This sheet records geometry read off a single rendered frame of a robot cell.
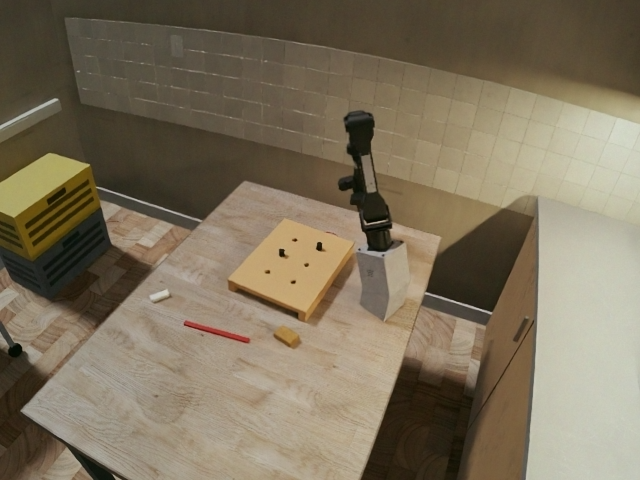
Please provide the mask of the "red thin bar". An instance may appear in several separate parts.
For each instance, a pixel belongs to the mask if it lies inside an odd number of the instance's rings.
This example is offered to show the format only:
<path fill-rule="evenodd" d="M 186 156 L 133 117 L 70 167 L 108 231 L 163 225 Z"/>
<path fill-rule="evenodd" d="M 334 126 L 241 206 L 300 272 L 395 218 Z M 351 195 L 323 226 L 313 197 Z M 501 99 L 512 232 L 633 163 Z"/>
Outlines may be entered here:
<path fill-rule="evenodd" d="M 230 338 L 230 339 L 234 339 L 234 340 L 237 340 L 237 341 L 241 341 L 241 342 L 245 342 L 245 343 L 249 342 L 249 338 L 247 338 L 247 337 L 243 337 L 243 336 L 239 336 L 239 335 L 232 334 L 232 333 L 229 333 L 229 332 L 221 331 L 221 330 L 218 330 L 218 329 L 214 329 L 214 328 L 207 327 L 207 326 L 204 326 L 204 325 L 200 325 L 200 324 L 197 324 L 197 323 L 193 323 L 193 322 L 190 322 L 190 321 L 185 321 L 184 325 L 188 326 L 188 327 L 195 328 L 195 329 L 199 329 L 199 330 L 202 330 L 202 331 L 205 331 L 205 332 L 209 332 L 209 333 L 212 333 L 212 334 L 216 334 L 216 335 L 220 335 L 220 336 L 227 337 L 227 338 Z"/>

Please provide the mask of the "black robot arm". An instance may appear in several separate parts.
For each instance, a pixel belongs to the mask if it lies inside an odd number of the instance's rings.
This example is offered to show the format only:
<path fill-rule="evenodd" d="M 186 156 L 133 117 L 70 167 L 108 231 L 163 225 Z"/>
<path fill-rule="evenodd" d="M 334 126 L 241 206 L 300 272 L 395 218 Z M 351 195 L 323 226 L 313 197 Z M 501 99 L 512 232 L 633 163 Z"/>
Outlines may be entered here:
<path fill-rule="evenodd" d="M 348 130 L 350 131 L 349 143 L 347 143 L 346 149 L 347 154 L 352 155 L 354 173 L 362 175 L 362 181 L 364 180 L 363 186 L 365 194 L 361 200 L 362 209 L 360 209 L 359 219 L 361 230 L 366 234 L 367 245 L 369 246 L 367 251 L 387 252 L 394 243 L 394 241 L 391 241 L 390 235 L 390 229 L 393 229 L 393 227 L 388 204 L 386 204 L 384 198 L 380 196 L 378 192 L 371 151 L 375 122 L 372 113 L 368 113 L 362 110 L 353 111 L 343 118 L 344 125 L 346 124 L 346 133 L 348 133 Z M 357 149 L 356 145 L 358 146 Z M 346 182 L 344 182 L 344 180 Z M 340 184 L 341 181 L 344 183 Z M 338 186 L 338 189 L 340 191 L 342 190 L 341 192 L 349 189 L 356 191 L 353 175 L 340 178 Z M 384 221 L 388 216 L 390 222 L 388 219 L 386 222 L 375 223 L 374 226 L 370 226 L 373 224 L 365 225 L 365 222 L 368 224 Z"/>

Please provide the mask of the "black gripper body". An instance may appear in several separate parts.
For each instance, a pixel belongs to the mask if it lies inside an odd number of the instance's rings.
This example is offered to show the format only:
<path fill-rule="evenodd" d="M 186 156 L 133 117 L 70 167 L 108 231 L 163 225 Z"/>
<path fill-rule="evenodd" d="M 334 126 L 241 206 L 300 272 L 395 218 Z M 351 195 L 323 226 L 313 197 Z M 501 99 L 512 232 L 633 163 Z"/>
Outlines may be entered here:
<path fill-rule="evenodd" d="M 365 194 L 363 181 L 362 181 L 362 175 L 358 175 L 358 174 L 354 173 L 353 174 L 353 179 L 355 180 L 355 184 L 356 184 L 356 192 L 351 194 L 350 204 L 351 205 L 362 206 L 361 205 L 361 200 L 362 200 L 362 197 Z"/>

